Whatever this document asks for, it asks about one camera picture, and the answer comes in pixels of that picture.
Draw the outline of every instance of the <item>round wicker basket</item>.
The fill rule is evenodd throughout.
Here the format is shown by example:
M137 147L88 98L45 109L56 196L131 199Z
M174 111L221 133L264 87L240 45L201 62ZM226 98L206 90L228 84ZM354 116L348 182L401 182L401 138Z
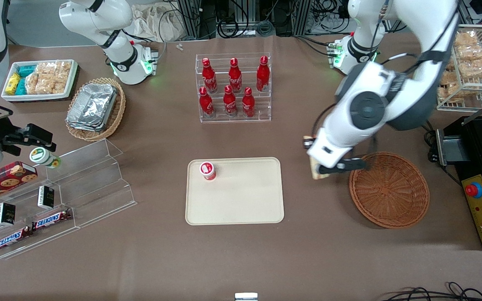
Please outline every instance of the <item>round wicker basket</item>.
M378 152L363 158L369 169L349 177L352 200L373 223L390 229L418 223L429 206L429 188L421 172L407 159Z
M73 137L83 139L85 141L98 141L104 138L111 136L116 128L118 128L120 121L122 120L122 115L124 114L124 109L126 108L126 96L124 95L124 91L120 84L111 78L97 78L89 81L87 84L110 84L117 88L117 95L115 98L115 104L113 105L113 110L111 111L111 115L109 116L109 120L107 121L107 128L103 132L92 132L92 131L84 131L78 130L76 128L72 128L67 124L67 128L72 134ZM83 89L85 85L83 85L79 90L75 93L74 97L72 98L72 102L68 108L68 111L72 109L72 106L77 98L77 95Z

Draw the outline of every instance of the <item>table surface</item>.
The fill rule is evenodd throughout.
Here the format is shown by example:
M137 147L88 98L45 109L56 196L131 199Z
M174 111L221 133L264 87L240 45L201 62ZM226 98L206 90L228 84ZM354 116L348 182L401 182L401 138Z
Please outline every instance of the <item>table surface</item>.
M333 41L337 36L326 36ZM232 300L244 291L261 300L378 300L410 286L446 291L455 281L482 291L482 251L462 188L427 160L421 128L385 126L379 150L404 156L426 178L431 205L410 229L370 223L349 195L349 174L314 181L302 136L333 102L343 78L323 55L294 38L250 38L169 44L157 76L123 85L122 124L109 138L138 202L127 210L0 260L0 300ZM411 34L389 34L380 59L419 51ZM199 122L195 55L269 51L273 59L273 120L252 124ZM113 78L97 46L10 46L12 61L75 59L77 85ZM404 70L405 57L388 63ZM12 105L15 125L32 122L54 134L57 154L87 142L65 126L68 101ZM435 112L436 128L461 116ZM19 158L28 159L27 147ZM367 150L362 143L356 153ZM282 168L285 218L277 224L191 226L184 219L187 165L199 158L273 156ZM15 157L5 156L5 162Z

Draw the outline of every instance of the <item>acrylic display rack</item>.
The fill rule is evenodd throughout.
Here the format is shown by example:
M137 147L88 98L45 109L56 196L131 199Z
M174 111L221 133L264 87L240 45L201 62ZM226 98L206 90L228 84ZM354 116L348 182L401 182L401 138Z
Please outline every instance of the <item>acrylic display rack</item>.
M36 181L0 196L0 202L16 206L15 224L0 226L0 239L26 225L31 226L33 221L65 209L71 209L73 216L2 248L0 259L9 259L29 251L137 204L115 160L121 154L122 151L107 139L97 141L62 155L61 166L56 169L35 166L38 173ZM55 190L53 210L37 206L38 187L42 185Z
M271 76L269 78L269 91L260 92L256 89L256 71L260 66L260 57L266 55L269 57L269 69ZM236 95L237 116L229 117L226 115L224 108L224 86L229 84L228 71L230 71L230 59L237 58L239 69L242 74L243 89ZM213 70L217 77L218 90L214 94L209 94L213 100L213 107L215 109L215 116L213 118L205 118L203 116L202 108L198 103L199 94L198 90L204 86L204 80L202 78L202 59L208 58ZM198 113L200 122L264 122L271 120L271 91L272 91L272 58L270 53L244 53L244 54L209 54L209 55L197 55L195 63L196 72L196 97L198 105ZM252 118L246 119L243 116L243 105L241 100L243 99L243 93L246 87L252 88L252 95L256 101L254 106L255 115Z

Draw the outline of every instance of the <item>red cookie box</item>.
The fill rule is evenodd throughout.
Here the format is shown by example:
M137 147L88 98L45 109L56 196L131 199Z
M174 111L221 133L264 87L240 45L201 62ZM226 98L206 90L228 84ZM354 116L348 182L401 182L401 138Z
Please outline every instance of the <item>red cookie box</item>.
M38 178L36 169L15 161L0 168L0 195Z

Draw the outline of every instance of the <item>red bottle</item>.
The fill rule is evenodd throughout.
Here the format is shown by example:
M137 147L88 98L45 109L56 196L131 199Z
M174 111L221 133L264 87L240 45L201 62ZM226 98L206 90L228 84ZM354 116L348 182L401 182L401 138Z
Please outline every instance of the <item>red bottle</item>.
M232 87L229 84L224 87L224 97L222 100L224 101L226 115L228 115L228 117L237 116L236 96L232 93Z
M265 55L260 57L260 67L258 67L258 71L256 72L256 89L260 92L269 91L269 78L271 72L267 63L269 63L268 57Z
M215 71L211 67L208 58L202 59L202 66L204 67L202 70L202 77L204 78L204 85L206 85L207 91L212 94L216 93L217 77L215 76Z
M241 70L239 70L235 57L230 59L230 72L228 72L228 77L230 78L230 86L232 86L233 92L241 92Z
M245 88L245 96L243 96L243 113L245 114L245 118L254 117L254 103L252 89L250 87Z
M215 116L215 109L213 109L213 102L211 97L207 94L206 88L201 87L200 90L200 107L204 118L213 118Z

